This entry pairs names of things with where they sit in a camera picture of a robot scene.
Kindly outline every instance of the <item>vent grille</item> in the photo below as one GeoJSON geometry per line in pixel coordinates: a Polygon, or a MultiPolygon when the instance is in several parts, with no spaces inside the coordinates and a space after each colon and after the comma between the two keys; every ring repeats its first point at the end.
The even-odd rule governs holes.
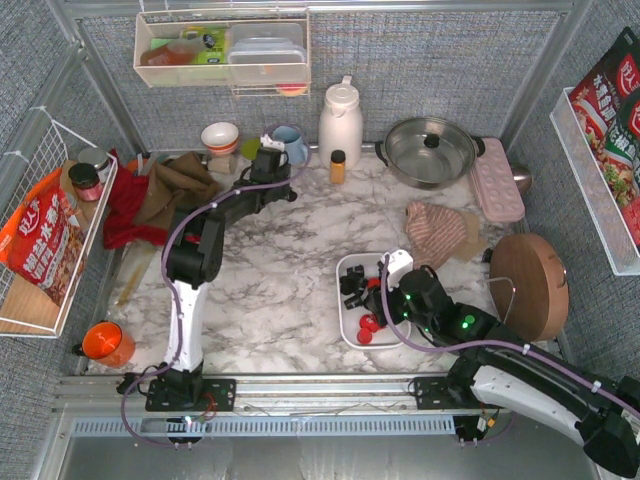
{"type": "MultiPolygon", "coordinates": [[[[349,417],[216,417],[205,423],[187,423],[186,417],[131,418],[136,433],[152,437],[323,437],[451,435],[455,433],[451,415],[349,416],[349,417]]],[[[129,433],[120,418],[77,419],[75,437],[126,437],[129,433]]]]}

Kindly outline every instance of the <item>blue mug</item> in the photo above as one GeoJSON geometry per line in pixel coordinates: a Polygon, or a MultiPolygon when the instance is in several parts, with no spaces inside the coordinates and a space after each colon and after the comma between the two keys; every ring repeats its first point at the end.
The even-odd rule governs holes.
{"type": "Polygon", "coordinates": [[[309,151],[304,144],[300,130],[297,128],[283,125],[273,131],[271,138],[284,142],[284,150],[287,152],[291,165],[302,165],[307,161],[309,151]]]}

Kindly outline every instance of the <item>black mounting plate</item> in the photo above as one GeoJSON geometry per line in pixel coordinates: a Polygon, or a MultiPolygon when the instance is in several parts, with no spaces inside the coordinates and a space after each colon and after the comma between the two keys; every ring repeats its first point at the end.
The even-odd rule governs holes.
{"type": "Polygon", "coordinates": [[[477,400],[457,401],[450,393],[446,377],[415,377],[409,384],[418,410],[479,409],[477,400]]]}
{"type": "Polygon", "coordinates": [[[156,379],[149,384],[147,393],[147,412],[204,412],[209,406],[210,393],[216,401],[217,412],[232,412],[236,400],[236,381],[228,378],[208,378],[202,380],[202,395],[194,405],[180,405],[169,398],[164,384],[156,379]]]}

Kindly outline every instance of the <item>round wooden board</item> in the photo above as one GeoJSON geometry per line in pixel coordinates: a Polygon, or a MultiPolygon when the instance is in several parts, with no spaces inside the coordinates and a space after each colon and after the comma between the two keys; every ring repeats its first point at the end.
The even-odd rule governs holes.
{"type": "MultiPolygon", "coordinates": [[[[545,239],[533,233],[502,238],[493,251],[490,277],[513,281],[516,296],[506,325],[524,340],[550,340],[562,330],[569,313],[566,272],[545,239]]],[[[511,285],[492,282],[490,289],[500,318],[504,318],[511,285]]]]}

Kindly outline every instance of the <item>red cloth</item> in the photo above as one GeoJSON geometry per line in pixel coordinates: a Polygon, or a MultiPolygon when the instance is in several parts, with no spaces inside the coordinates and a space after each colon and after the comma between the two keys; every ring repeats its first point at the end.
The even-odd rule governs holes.
{"type": "Polygon", "coordinates": [[[113,182],[111,195],[107,200],[111,211],[104,222],[104,248],[111,250],[124,247],[140,238],[154,245],[164,245],[167,231],[145,225],[134,225],[133,218],[140,210],[149,188],[149,177],[135,177],[129,170],[118,164],[118,172],[113,182]]]}

